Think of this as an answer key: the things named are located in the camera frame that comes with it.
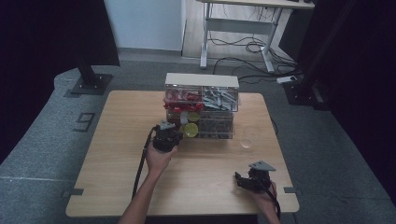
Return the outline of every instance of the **table top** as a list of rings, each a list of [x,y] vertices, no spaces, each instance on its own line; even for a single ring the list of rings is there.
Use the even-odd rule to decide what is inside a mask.
[[[121,216],[131,201],[134,178],[150,129],[165,119],[162,91],[113,91],[108,95],[75,189],[70,217]],[[148,215],[256,214],[255,203],[238,188],[234,172],[248,177],[248,165],[265,161],[276,168],[282,212],[296,212],[292,187],[265,102],[258,93],[239,93],[233,139],[184,138],[159,180]],[[143,182],[147,165],[142,171]]]
[[[284,7],[284,8],[299,8],[299,9],[313,9],[314,3],[305,3],[303,0],[299,2],[292,2],[288,0],[196,0],[203,3],[214,4],[230,4],[254,7]]]

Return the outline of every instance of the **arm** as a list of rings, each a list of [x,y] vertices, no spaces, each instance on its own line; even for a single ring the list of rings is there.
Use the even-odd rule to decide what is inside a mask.
[[[146,154],[146,161],[148,164],[148,175],[146,176],[140,189],[137,191],[134,198],[129,203],[125,212],[119,220],[119,224],[124,223],[144,223],[146,214],[149,210],[149,203],[151,201],[152,193],[155,185],[160,179],[161,174],[168,166],[172,156],[177,152],[177,147],[174,147],[171,152],[161,153],[157,151],[152,143],[148,146]]]
[[[277,196],[276,183],[272,182],[270,192],[273,193],[275,197]],[[260,211],[262,211],[262,214],[269,224],[280,224],[280,220],[276,216],[276,207],[268,194],[255,193],[250,190],[248,191],[248,194],[250,194],[254,202],[259,206]]]

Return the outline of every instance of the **wall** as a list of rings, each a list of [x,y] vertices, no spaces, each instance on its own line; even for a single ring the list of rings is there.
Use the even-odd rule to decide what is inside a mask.
[[[105,0],[117,48],[180,50],[185,0]]]

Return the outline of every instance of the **desk foot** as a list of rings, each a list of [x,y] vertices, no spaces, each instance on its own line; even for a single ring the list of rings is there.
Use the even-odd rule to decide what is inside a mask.
[[[206,61],[207,61],[207,46],[205,48],[204,44],[202,44],[202,46],[201,46],[201,63],[200,63],[200,67],[203,70],[206,69]]]
[[[265,50],[265,47],[261,47],[262,50],[262,57],[264,58],[265,66],[267,67],[268,73],[274,73],[274,67],[272,66],[271,63],[271,57],[268,51]]]

